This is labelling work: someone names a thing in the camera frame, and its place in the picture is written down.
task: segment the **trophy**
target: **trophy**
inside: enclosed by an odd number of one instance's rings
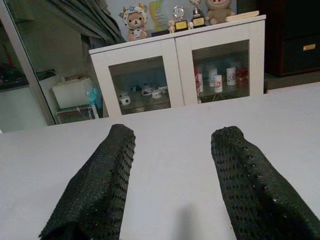
[[[177,19],[175,22],[175,31],[180,32],[188,30],[188,21],[183,20],[185,16],[185,9],[183,6],[176,6],[173,8],[173,16]]]
[[[205,17],[202,16],[201,10],[199,9],[198,5],[201,3],[201,0],[190,0],[190,3],[194,5],[193,9],[193,27],[196,28],[201,28],[206,26],[206,20]]]

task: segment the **drawer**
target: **drawer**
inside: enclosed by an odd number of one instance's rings
[[[294,73],[320,68],[320,35],[284,41],[283,72]]]

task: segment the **teddy bear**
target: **teddy bear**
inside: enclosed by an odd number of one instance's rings
[[[235,15],[229,8],[231,2],[232,0],[205,0],[208,7],[205,20],[210,21],[211,25],[226,22],[226,17]]]
[[[147,9],[142,3],[139,6],[123,8],[124,25],[129,29],[128,40],[134,41],[147,37]]]
[[[168,22],[168,27],[169,27],[169,33],[173,34],[176,31],[176,27],[175,27],[175,21],[173,20],[169,20]]]

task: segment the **cabinet top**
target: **cabinet top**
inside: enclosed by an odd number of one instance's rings
[[[255,17],[251,17],[251,18],[247,18],[247,19],[231,21],[231,22],[224,22],[224,23],[220,23],[220,24],[216,24],[216,25],[204,26],[204,27],[200,27],[200,28],[196,28],[196,29],[175,32],[175,33],[165,34],[165,35],[161,35],[161,36],[154,36],[154,37],[149,37],[146,39],[129,41],[129,42],[124,42],[124,43],[110,45],[110,46],[105,46],[105,47],[101,47],[101,48],[92,49],[89,51],[89,53],[91,55],[93,55],[93,54],[103,53],[103,52],[107,52],[107,51],[111,51],[111,50],[115,50],[115,49],[121,49],[121,48],[127,48],[127,47],[136,46],[136,45],[140,45],[140,44],[152,43],[152,42],[161,41],[161,40],[165,40],[165,39],[178,38],[178,37],[183,37],[183,36],[187,36],[187,35],[213,31],[216,29],[223,29],[223,28],[228,28],[228,27],[237,26],[237,25],[249,24],[249,23],[253,23],[253,22],[257,22],[257,21],[264,21],[265,19],[266,19],[266,15],[260,15],[260,16],[255,16]]]

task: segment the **white cabinet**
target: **white cabinet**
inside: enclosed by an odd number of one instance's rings
[[[265,19],[257,16],[91,50],[109,116],[188,106],[199,99],[205,103],[262,95]],[[247,69],[248,83],[229,86],[226,69],[231,67]],[[195,68],[203,73],[199,96]],[[222,92],[209,85],[212,68],[222,75]],[[165,86],[168,93],[157,96],[156,89]],[[143,94],[151,89],[154,96]]]

